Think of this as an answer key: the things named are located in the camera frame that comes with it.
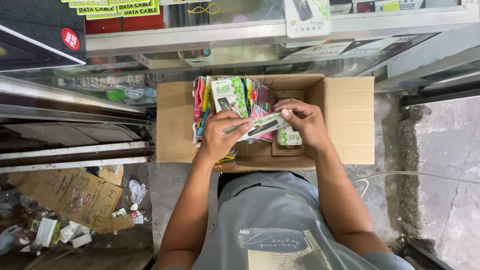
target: yellow rubber band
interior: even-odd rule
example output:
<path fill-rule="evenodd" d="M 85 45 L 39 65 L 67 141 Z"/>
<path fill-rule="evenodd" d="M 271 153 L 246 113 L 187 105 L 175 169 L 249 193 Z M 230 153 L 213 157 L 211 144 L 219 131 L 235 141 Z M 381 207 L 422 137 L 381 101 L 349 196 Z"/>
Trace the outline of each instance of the yellow rubber band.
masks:
<path fill-rule="evenodd" d="M 216 7 L 218 8 L 218 10 L 217 10 L 216 12 L 210 12 L 210 11 L 208 11 L 208 9 L 210 8 L 210 6 L 216 6 Z M 208 13 L 208 14 L 217 14 L 217 13 L 220 12 L 220 6 L 219 6 L 218 4 L 211 3 L 211 4 L 209 4 L 209 5 L 207 6 L 207 8 L 203 8 L 203 7 L 198 6 L 198 7 L 194 8 L 194 9 L 192 9 L 192 10 L 187 10 L 187 12 L 188 12 L 188 13 L 202 13 L 202 12 L 206 12 L 206 13 Z"/>

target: trash pile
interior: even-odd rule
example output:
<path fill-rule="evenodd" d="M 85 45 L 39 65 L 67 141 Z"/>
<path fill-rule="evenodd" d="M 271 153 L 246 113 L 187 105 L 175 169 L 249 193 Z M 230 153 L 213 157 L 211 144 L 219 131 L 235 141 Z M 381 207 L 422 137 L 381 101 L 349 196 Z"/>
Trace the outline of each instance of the trash pile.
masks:
<path fill-rule="evenodd" d="M 130 180 L 132 207 L 114 211 L 123 192 L 123 165 L 12 172 L 0 191 L 0 255 L 42 248 L 75 249 L 96 234 L 114 233 L 143 224 L 138 204 L 144 184 Z"/>

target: man's hand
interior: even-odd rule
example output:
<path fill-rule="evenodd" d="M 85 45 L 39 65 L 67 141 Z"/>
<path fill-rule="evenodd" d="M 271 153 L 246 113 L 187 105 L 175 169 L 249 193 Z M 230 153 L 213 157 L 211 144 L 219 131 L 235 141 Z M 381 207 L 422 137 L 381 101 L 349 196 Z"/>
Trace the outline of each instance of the man's hand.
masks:
<path fill-rule="evenodd" d="M 223 109 L 214 117 L 205 120 L 202 144 L 200 144 L 197 156 L 212 165 L 224 158 L 237 140 L 252 128 L 252 124 L 248 123 L 250 120 L 252 119 L 241 118 L 236 112 L 227 109 Z M 240 124 L 244 125 L 229 134 L 223 132 L 227 128 Z"/>
<path fill-rule="evenodd" d="M 315 150 L 325 150 L 331 144 L 318 106 L 290 98 L 279 101 L 274 109 L 282 111 L 283 119 L 298 129 L 302 140 Z"/>

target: ip 12/12pro packaging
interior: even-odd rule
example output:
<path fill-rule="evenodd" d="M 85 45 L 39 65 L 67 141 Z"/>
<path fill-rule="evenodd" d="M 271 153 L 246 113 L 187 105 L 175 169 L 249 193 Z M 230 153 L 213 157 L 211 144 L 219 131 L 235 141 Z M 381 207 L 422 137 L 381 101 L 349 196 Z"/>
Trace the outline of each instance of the ip 12/12pro packaging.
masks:
<path fill-rule="evenodd" d="M 314 37 L 330 34 L 328 0 L 284 0 L 287 36 Z"/>

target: forearm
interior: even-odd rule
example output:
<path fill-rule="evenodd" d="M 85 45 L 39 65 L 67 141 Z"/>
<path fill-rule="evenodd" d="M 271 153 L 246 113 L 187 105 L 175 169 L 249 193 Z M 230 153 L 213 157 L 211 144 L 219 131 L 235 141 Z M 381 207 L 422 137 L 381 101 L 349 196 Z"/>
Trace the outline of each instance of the forearm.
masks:
<path fill-rule="evenodd" d="M 162 240 L 159 256 L 171 250 L 200 254 L 208 222 L 208 189 L 212 164 L 196 156 Z"/>
<path fill-rule="evenodd" d="M 372 218 L 331 142 L 317 151 L 315 164 L 320 211 L 333 237 L 373 233 Z"/>

